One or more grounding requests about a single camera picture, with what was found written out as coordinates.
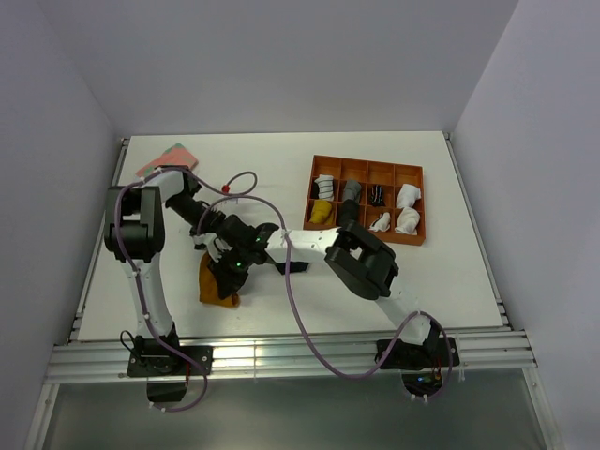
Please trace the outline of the navy blue sock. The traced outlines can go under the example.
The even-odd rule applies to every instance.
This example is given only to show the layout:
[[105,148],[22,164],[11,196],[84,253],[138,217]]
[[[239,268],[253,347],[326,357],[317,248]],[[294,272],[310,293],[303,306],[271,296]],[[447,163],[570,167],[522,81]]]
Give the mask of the navy blue sock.
[[[279,273],[284,276],[286,273],[286,263],[278,262],[275,264],[276,269]],[[308,270],[309,263],[308,262],[290,262],[289,273],[305,273]]]

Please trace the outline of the mustard yellow striped sock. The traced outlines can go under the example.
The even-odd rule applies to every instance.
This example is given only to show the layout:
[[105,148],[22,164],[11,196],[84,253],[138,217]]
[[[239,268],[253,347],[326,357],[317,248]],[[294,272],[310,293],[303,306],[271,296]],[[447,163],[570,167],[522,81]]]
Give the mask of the mustard yellow striped sock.
[[224,299],[218,296],[218,285],[214,274],[209,269],[211,259],[207,253],[201,258],[199,267],[199,300],[204,305],[219,306],[222,308],[238,308],[240,297],[234,293]]

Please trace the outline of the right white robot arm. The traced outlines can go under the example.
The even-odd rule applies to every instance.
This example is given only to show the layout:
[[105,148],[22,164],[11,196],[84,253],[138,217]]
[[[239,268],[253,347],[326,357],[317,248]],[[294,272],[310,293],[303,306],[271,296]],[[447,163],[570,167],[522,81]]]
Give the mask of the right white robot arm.
[[394,250],[354,220],[324,230],[285,230],[274,223],[252,227],[232,215],[206,248],[220,299],[238,293],[253,265],[273,265],[285,276],[325,263],[351,293],[372,301],[389,298],[399,274]]

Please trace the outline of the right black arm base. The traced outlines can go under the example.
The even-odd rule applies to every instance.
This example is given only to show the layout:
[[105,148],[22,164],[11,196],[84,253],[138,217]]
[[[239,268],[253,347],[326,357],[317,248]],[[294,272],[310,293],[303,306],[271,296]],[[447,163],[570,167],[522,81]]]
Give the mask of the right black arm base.
[[428,338],[423,345],[398,340],[381,369],[408,370],[409,374],[401,376],[405,389],[416,397],[430,397],[443,387],[443,370],[460,364],[456,341],[450,337],[449,343],[450,350],[447,350],[442,337]]

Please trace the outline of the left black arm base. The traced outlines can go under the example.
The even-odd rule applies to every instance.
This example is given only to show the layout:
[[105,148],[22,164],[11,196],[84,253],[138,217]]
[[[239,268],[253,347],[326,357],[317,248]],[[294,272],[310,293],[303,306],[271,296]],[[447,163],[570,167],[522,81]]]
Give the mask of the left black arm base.
[[181,346],[175,329],[161,339],[176,352],[153,338],[134,337],[128,330],[120,333],[121,345],[128,351],[127,376],[147,379],[146,396],[152,407],[175,406],[188,392],[192,376],[207,377],[212,371],[213,348],[207,345]]

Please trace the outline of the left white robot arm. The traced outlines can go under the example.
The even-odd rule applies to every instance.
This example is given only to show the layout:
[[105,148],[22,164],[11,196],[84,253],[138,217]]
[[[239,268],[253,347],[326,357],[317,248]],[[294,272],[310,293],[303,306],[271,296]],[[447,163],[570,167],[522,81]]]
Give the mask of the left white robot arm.
[[108,189],[103,239],[126,273],[133,297],[137,332],[134,348],[149,353],[149,364],[161,374],[181,367],[173,317],[165,300],[160,255],[165,246],[165,207],[191,226],[196,249],[211,249],[225,216],[194,199],[202,188],[197,177],[181,166],[161,167],[145,180]]

